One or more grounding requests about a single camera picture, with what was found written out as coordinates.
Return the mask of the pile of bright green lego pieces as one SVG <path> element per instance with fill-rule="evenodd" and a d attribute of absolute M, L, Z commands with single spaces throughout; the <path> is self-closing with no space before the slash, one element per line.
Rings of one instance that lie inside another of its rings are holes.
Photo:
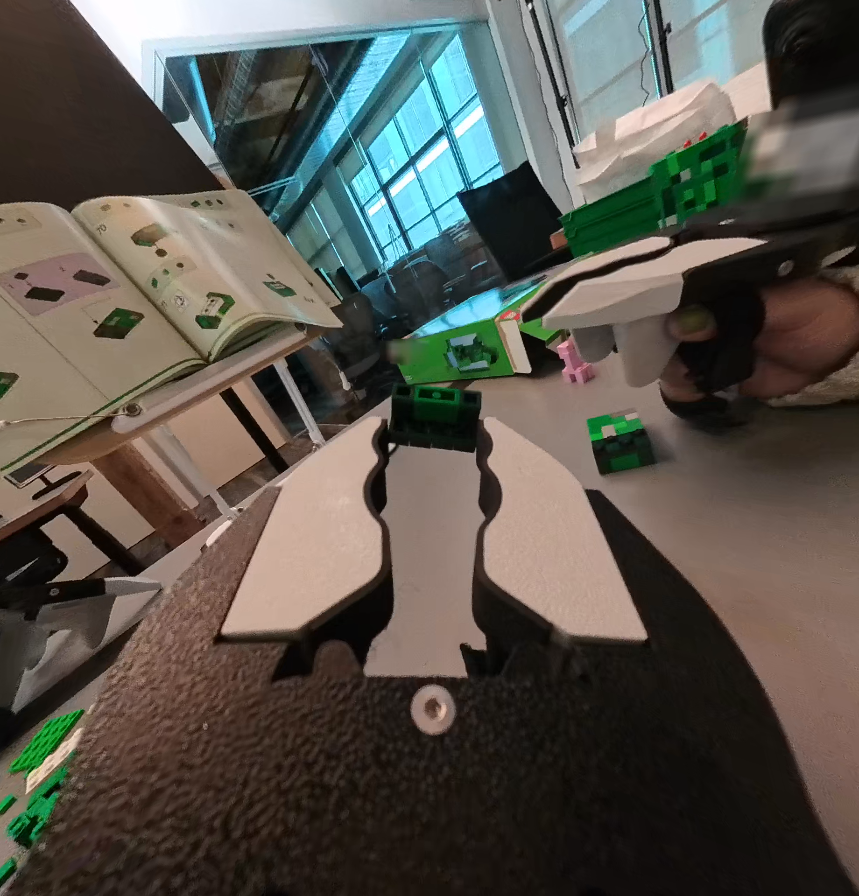
<path fill-rule="evenodd" d="M 25 793 L 28 774 L 0 774 L 0 851 L 21 855 L 43 835 L 59 799 L 68 763 L 31 794 Z"/>

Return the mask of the wooden desk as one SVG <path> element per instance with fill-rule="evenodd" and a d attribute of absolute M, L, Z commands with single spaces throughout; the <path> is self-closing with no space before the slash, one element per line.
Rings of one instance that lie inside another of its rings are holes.
<path fill-rule="evenodd" d="M 184 500 L 189 496 L 183 488 L 179 494 L 162 475 L 167 472 L 150 464 L 133 442 L 93 464 L 56 466 L 46 475 L 56 481 L 75 471 L 92 474 L 84 512 L 124 547 L 131 548 L 155 533 L 172 550 L 204 527 L 195 508 Z M 37 481 L 18 488 L 0 480 L 0 514 L 13 518 L 27 511 L 32 494 L 42 487 Z M 106 555 L 65 518 L 56 518 L 43 531 L 67 556 L 68 564 L 60 579 L 87 577 L 107 565 Z"/>

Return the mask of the large green lego figure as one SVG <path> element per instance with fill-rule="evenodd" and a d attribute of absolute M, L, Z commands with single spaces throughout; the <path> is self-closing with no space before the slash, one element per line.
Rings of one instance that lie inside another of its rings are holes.
<path fill-rule="evenodd" d="M 746 120 L 701 133 L 650 166 L 661 229 L 728 201 L 746 133 Z"/>

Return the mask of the black and white device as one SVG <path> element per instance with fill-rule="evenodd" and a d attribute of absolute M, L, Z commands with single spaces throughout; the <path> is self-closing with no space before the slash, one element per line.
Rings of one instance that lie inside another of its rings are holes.
<path fill-rule="evenodd" d="M 13 707 L 21 679 L 41 662 L 54 633 L 76 634 L 94 650 L 103 641 L 119 599 L 157 594 L 161 589 L 160 582 L 141 577 L 0 586 L 0 749 L 14 729 Z"/>

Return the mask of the white lego plate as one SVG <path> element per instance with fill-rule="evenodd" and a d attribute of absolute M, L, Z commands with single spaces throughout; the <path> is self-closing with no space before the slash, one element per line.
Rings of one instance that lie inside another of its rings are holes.
<path fill-rule="evenodd" d="M 50 754 L 38 768 L 31 770 L 28 774 L 25 781 L 25 793 L 31 794 L 33 790 L 36 790 L 52 773 L 64 766 L 74 752 L 75 747 L 65 743 Z"/>

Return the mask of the dark brown panel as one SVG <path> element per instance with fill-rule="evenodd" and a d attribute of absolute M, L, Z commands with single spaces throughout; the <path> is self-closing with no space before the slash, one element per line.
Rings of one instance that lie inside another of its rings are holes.
<path fill-rule="evenodd" d="M 0 204 L 221 189 L 71 3 L 0 1 Z"/>

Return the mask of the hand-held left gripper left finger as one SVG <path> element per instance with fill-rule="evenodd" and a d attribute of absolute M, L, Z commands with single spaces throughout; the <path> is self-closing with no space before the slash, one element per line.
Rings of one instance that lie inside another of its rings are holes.
<path fill-rule="evenodd" d="M 282 644 L 275 681 L 304 678 L 319 649 L 345 644 L 358 668 L 394 609 L 387 420 L 363 418 L 297 465 L 225 616 L 224 642 Z"/>

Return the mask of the dark green lego assembly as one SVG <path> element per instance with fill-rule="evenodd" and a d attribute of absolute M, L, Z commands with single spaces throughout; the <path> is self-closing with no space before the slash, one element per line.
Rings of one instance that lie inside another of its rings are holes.
<path fill-rule="evenodd" d="M 391 394 L 388 441 L 472 454 L 477 448 L 480 410 L 479 391 L 397 385 Z"/>

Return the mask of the black office chair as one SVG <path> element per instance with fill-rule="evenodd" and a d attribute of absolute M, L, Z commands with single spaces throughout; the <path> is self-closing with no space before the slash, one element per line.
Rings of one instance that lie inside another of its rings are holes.
<path fill-rule="evenodd" d="M 509 282 L 572 260 L 567 247 L 551 245 L 561 212 L 530 162 L 457 197 Z"/>

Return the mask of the white framed window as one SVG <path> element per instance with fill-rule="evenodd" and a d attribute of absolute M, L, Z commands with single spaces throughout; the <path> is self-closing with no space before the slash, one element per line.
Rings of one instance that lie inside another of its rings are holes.
<path fill-rule="evenodd" d="M 581 136 L 659 99 L 639 23 L 642 1 L 548 2 Z M 763 60 L 769 1 L 662 1 L 675 89 L 726 84 Z"/>

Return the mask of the white plastic bag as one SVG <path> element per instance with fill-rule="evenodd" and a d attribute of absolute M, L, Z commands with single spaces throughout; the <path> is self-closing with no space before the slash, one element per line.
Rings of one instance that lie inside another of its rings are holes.
<path fill-rule="evenodd" d="M 711 135 L 736 121 L 729 95 L 711 79 L 605 121 L 573 151 L 584 203 L 644 180 L 652 165 L 687 141 L 697 142 L 702 133 Z"/>

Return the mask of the pink lego pig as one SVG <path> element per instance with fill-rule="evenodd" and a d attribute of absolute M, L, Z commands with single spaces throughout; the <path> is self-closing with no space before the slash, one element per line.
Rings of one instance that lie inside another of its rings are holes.
<path fill-rule="evenodd" d="M 556 351 L 563 364 L 561 376 L 566 383 L 587 384 L 595 378 L 593 364 L 582 358 L 572 336 L 560 342 Z"/>

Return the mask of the green lego box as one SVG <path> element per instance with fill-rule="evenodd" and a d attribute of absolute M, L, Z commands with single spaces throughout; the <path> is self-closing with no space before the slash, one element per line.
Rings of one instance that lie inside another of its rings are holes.
<path fill-rule="evenodd" d="M 523 317 L 525 304 L 547 279 L 540 274 L 466 299 L 400 340 L 388 341 L 388 360 L 409 385 L 531 375 L 558 364 L 557 347 L 567 334 Z"/>

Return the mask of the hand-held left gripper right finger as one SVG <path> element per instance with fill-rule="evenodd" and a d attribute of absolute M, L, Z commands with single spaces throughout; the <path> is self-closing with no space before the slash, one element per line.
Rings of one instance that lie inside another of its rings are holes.
<path fill-rule="evenodd" d="M 497 676 L 521 654 L 640 646 L 648 631 L 584 487 L 501 420 L 480 420 L 472 616 L 486 648 L 472 673 Z"/>

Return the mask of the green plastic crate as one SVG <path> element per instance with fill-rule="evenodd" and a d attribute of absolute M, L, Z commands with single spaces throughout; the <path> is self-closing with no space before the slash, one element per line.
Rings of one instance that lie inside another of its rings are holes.
<path fill-rule="evenodd" d="M 626 186 L 560 218 L 575 259 L 644 238 L 660 228 L 660 205 L 653 179 Z"/>

